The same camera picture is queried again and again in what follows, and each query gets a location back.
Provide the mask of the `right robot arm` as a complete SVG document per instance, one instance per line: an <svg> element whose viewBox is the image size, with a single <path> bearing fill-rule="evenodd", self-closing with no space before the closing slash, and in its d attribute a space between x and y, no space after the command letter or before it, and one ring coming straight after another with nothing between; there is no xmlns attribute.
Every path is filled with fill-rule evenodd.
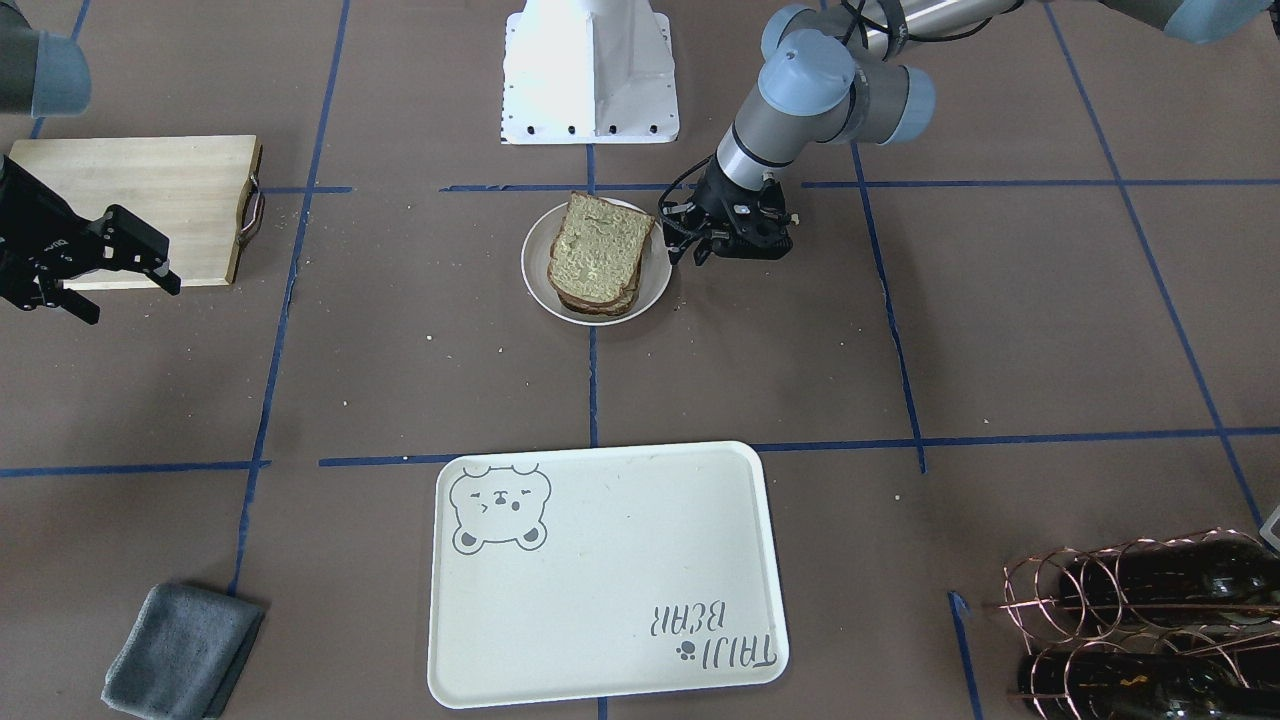
<svg viewBox="0 0 1280 720"><path fill-rule="evenodd" d="M14 1L1 9L1 109L5 115L72 117L91 100L91 74L73 38L36 29ZM97 270L141 274L177 296L169 238L120 205L88 220L5 155L1 163L1 295L23 311L63 309L87 324L97 304L65 286Z"/></svg>

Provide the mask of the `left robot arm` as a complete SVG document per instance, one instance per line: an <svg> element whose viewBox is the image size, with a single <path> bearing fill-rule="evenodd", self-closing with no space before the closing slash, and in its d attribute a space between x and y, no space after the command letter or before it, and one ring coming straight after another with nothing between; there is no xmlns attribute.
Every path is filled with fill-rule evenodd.
<svg viewBox="0 0 1280 720"><path fill-rule="evenodd" d="M763 64L717 150L699 161L691 196L660 197L672 264L692 258L778 260L796 224L780 182L812 143L905 143L932 122L933 79L899 63L916 45L983 31L1015 1L791 4L762 32Z"/></svg>

